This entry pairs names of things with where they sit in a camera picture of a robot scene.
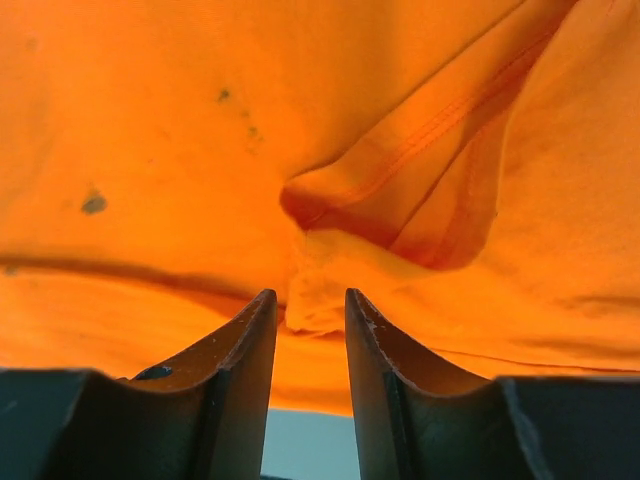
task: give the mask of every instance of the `stitched seam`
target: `stitched seam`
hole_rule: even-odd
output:
[[[465,189],[465,193],[460,201],[457,203],[456,208],[454,210],[453,215],[451,216],[451,221],[445,230],[445,233],[440,241],[438,247],[435,249],[435,253],[432,260],[433,266],[441,265],[443,261],[448,260],[447,257],[450,257],[451,254],[455,251],[456,247],[460,244],[465,232],[465,226],[468,225],[468,222],[465,220],[470,217],[469,205],[471,204],[472,199],[477,194],[477,190],[479,186],[477,182],[474,182],[474,179],[477,178],[479,160],[478,160],[478,150],[482,146],[482,142],[484,141],[487,132],[493,125],[493,122],[498,121],[500,115],[507,110],[509,107],[503,107],[499,109],[495,116],[487,122],[476,134],[477,137],[475,139],[474,145],[472,146],[471,152],[469,152],[469,169],[466,172],[463,180],[462,187],[468,186]]]
[[[469,106],[471,104],[470,110],[466,112],[467,114],[477,110],[491,98],[498,95],[501,89],[508,86],[511,82],[521,78],[521,76],[526,73],[526,71],[528,71],[528,69],[531,67],[529,62],[533,63],[538,57],[538,55],[532,55],[533,58],[527,58],[527,54],[531,54],[531,51],[534,50],[545,39],[550,37],[553,32],[555,32],[555,30],[556,28],[546,31],[544,34],[538,37],[536,41],[520,51],[510,62],[501,67],[500,70],[498,70],[498,72],[485,84],[485,87],[482,89],[481,93],[472,94],[452,102],[443,110],[438,112],[434,117],[432,117],[427,123],[420,126],[413,135],[408,137],[408,139],[401,147],[396,150],[396,152],[389,156],[389,159],[384,162],[385,164],[387,164],[387,168],[385,168],[380,174],[376,175],[373,180],[368,181],[364,185],[358,185],[347,190],[346,192],[338,194],[339,196],[343,196],[345,198],[342,198],[338,201],[329,201],[328,204],[323,207],[321,212],[308,219],[305,223],[314,223],[332,210],[336,210],[356,203],[359,200],[370,195],[372,191],[375,191],[376,189],[387,183],[394,176],[394,174],[397,173],[397,171],[407,163],[407,161],[411,157],[415,157],[416,155],[420,154],[431,144],[448,133],[452,128],[454,128],[465,118],[465,115],[461,115],[458,118],[455,118],[455,120],[449,126],[447,126],[445,130],[439,132],[435,137],[429,139],[429,135],[436,131],[438,127],[441,127],[446,123],[447,120],[455,117],[455,114],[463,110],[465,106]],[[515,73],[512,73],[512,67],[520,60],[523,60],[525,62],[525,65],[519,69],[516,69]]]
[[[367,304],[369,305],[371,312],[378,317],[378,319],[382,320],[382,322],[389,322],[389,320],[387,320],[387,318],[382,315],[382,313],[371,303],[371,301],[366,298],[363,297],[363,300],[367,302]],[[457,355],[464,355],[467,357],[476,357],[476,358],[485,358],[488,360],[494,360],[494,361],[499,361],[499,362],[505,362],[505,363],[512,363],[512,364],[519,364],[519,365],[529,365],[529,366],[537,366],[537,367],[552,367],[552,368],[581,368],[581,369],[585,369],[585,370],[596,370],[596,371],[611,371],[611,372],[636,372],[637,370],[625,370],[625,369],[616,369],[616,368],[611,368],[611,369],[605,369],[605,368],[598,368],[598,367],[586,367],[586,366],[582,366],[582,365],[563,365],[563,364],[553,364],[553,363],[536,363],[536,362],[531,362],[531,361],[521,361],[521,360],[511,360],[511,359],[507,359],[507,358],[502,358],[502,357],[494,357],[491,355],[486,355],[486,354],[482,354],[482,353],[470,353],[470,352],[462,352],[459,350],[451,350],[448,348],[439,348],[437,346],[430,346],[430,347],[425,347],[427,350],[435,352],[436,354],[438,354],[438,352],[442,352],[442,353],[452,353],[452,354],[457,354]]]

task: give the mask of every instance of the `black plastic part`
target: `black plastic part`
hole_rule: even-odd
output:
[[[265,290],[132,380],[0,373],[0,479],[258,479],[275,338]]]
[[[640,478],[636,379],[490,382],[417,343],[357,290],[346,317],[362,480]]]

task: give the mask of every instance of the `stain spot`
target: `stain spot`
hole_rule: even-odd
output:
[[[60,203],[60,211],[61,212],[66,212],[66,211],[71,210],[73,208],[73,204],[74,204],[74,202],[70,198],[67,198],[67,199],[63,200]]]
[[[220,95],[218,95],[218,103],[229,100],[229,97],[231,97],[231,92],[229,92],[229,90],[227,90],[226,88],[222,89],[220,91]]]
[[[107,199],[100,192],[94,190],[82,204],[82,211],[87,215],[103,212],[107,208]]]
[[[165,140],[171,141],[171,134],[166,129],[158,127],[158,133]]]
[[[27,50],[29,50],[30,52],[35,52],[38,49],[39,44],[40,42],[36,37],[29,37],[26,43]]]

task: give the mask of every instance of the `orange shirt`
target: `orange shirt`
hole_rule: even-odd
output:
[[[636,0],[0,2],[0,364],[135,374],[257,292],[349,414],[358,287],[449,360],[640,370]]]

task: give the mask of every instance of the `dark stain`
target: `dark stain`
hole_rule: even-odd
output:
[[[70,198],[67,198],[60,204],[60,210],[62,211],[70,210],[71,208],[73,208],[73,200]]]
[[[231,97],[231,92],[229,92],[229,90],[227,90],[226,88],[220,90],[220,95],[218,95],[218,103],[229,100],[229,97]]]
[[[30,37],[29,39],[27,39],[27,50],[29,50],[30,52],[35,52],[38,49],[38,45],[40,44],[40,42],[38,41],[37,38],[35,37]]]
[[[103,212],[107,208],[107,199],[97,190],[89,193],[89,196],[82,204],[82,211],[87,215],[94,215]]]
[[[171,141],[171,134],[170,134],[167,130],[165,130],[164,128],[162,128],[162,127],[158,127],[158,133],[159,133],[159,134],[160,134],[160,136],[161,136],[162,138],[164,138],[165,140],[169,140],[169,141]]]

